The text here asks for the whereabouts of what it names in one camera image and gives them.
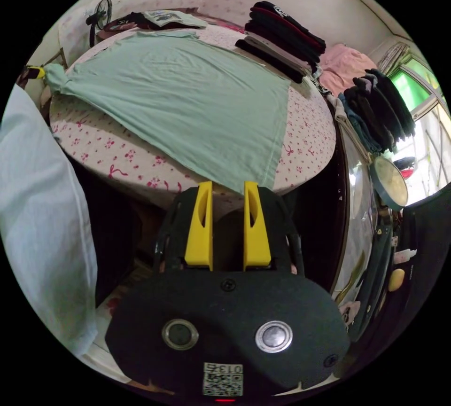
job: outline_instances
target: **bed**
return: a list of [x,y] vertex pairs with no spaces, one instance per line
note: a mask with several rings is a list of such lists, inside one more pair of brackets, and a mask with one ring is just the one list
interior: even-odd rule
[[[136,31],[124,31],[102,41],[82,55],[70,69]],[[239,31],[208,25],[205,30],[195,32],[202,41],[234,50],[261,63],[235,48],[236,40],[242,36]],[[268,69],[283,77],[274,68]],[[86,103],[82,105],[80,112],[80,100],[54,96],[50,106],[52,131],[70,157],[116,188],[166,210],[177,193],[204,180],[128,132],[109,116]],[[305,78],[301,85],[291,84],[287,110],[282,155],[273,186],[273,190],[281,195],[321,172],[329,163],[336,143],[332,116],[309,78]],[[215,194],[218,198],[214,202],[215,219],[243,205],[242,197],[221,186],[215,186]]]

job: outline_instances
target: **folded clothes stack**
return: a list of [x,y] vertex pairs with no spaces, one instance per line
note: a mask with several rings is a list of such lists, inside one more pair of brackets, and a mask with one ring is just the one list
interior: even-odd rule
[[283,72],[296,83],[315,74],[326,43],[270,2],[257,2],[235,45]]
[[353,79],[338,98],[366,149],[372,154],[394,151],[396,143],[415,136],[415,122],[392,81],[376,69]]

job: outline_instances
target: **screw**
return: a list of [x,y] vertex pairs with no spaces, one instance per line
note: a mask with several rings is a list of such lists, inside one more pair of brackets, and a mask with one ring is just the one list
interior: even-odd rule
[[224,292],[231,292],[235,290],[236,283],[233,279],[226,279],[225,281],[221,282],[221,289]]
[[324,359],[323,365],[326,368],[334,366],[338,361],[338,354],[331,354]]

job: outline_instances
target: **qr code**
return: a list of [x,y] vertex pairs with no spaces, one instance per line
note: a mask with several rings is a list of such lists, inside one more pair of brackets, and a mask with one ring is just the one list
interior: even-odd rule
[[215,397],[243,395],[243,366],[240,364],[204,364],[203,394]]

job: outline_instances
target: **green window pane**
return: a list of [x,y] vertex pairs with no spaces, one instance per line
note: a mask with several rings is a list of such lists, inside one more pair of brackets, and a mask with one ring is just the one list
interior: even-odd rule
[[430,96],[429,91],[426,91],[415,79],[402,71],[391,76],[391,81],[395,84],[409,111],[417,108]]
[[416,72],[419,76],[423,77],[435,90],[439,87],[437,78],[433,72],[414,58],[410,59],[405,65],[413,72]]

